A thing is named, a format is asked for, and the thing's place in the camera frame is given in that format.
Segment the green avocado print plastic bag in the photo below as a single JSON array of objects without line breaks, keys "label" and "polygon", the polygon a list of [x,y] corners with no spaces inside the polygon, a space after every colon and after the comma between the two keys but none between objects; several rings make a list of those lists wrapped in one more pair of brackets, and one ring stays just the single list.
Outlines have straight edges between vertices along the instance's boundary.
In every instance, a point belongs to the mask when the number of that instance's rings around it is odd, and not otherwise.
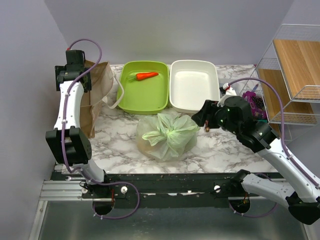
[{"label": "green avocado print plastic bag", "polygon": [[159,162],[179,161],[197,144],[199,130],[188,115],[145,116],[136,127],[136,145],[142,154]]}]

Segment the purple snack packet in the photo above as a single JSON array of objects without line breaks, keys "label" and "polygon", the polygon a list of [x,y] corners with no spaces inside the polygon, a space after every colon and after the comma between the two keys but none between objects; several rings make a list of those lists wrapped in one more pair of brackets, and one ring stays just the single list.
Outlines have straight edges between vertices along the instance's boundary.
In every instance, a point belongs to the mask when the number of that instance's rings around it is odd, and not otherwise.
[{"label": "purple snack packet", "polygon": [[264,101],[260,95],[253,91],[246,91],[242,97],[249,102],[252,116],[257,120],[266,120],[267,112],[265,109]]}]

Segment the brown jute tote bag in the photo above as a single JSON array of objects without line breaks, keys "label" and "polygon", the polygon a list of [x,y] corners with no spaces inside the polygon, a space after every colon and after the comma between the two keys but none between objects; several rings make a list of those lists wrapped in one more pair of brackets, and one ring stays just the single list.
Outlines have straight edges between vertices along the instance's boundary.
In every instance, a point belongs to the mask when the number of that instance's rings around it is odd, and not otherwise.
[{"label": "brown jute tote bag", "polygon": [[[109,109],[116,108],[125,95],[125,90],[114,75],[108,61],[97,64],[90,72],[91,91],[83,94],[80,104],[80,128],[89,139],[95,137],[95,123],[103,105]],[[120,97],[113,104],[108,103],[114,82],[120,87]]]}]

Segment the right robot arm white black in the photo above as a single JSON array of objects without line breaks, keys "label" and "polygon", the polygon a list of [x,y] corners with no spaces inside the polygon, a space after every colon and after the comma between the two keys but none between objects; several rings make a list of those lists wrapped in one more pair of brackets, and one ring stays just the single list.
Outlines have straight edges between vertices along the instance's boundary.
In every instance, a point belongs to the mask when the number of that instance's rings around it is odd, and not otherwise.
[{"label": "right robot arm white black", "polygon": [[287,208],[306,225],[320,218],[320,179],[311,172],[267,123],[253,118],[250,104],[240,96],[231,96],[223,105],[206,100],[192,120],[200,127],[222,128],[234,134],[245,147],[267,160],[288,182],[282,185],[240,170],[231,180],[230,191],[241,196],[245,192],[265,197]]}]

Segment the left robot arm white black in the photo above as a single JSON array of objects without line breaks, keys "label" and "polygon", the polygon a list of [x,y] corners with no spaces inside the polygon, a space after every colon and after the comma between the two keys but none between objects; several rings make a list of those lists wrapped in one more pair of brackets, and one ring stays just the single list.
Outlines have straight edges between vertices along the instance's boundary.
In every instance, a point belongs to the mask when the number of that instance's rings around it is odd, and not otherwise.
[{"label": "left robot arm white black", "polygon": [[65,54],[66,65],[55,67],[56,89],[60,92],[58,117],[45,139],[56,162],[79,172],[104,198],[110,194],[111,185],[92,160],[90,139],[95,136],[103,98],[113,87],[113,73],[108,62],[87,61],[82,50],[68,49]]}]

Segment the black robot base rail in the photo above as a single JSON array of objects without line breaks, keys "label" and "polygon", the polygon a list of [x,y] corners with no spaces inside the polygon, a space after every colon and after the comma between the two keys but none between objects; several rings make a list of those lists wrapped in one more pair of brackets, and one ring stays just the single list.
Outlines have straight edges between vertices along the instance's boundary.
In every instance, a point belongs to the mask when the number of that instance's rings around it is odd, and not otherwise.
[{"label": "black robot base rail", "polygon": [[248,210],[260,193],[243,190],[242,173],[109,174],[108,186],[92,185],[79,175],[54,172],[42,196],[50,201],[91,202],[98,212],[112,209],[215,207]]}]

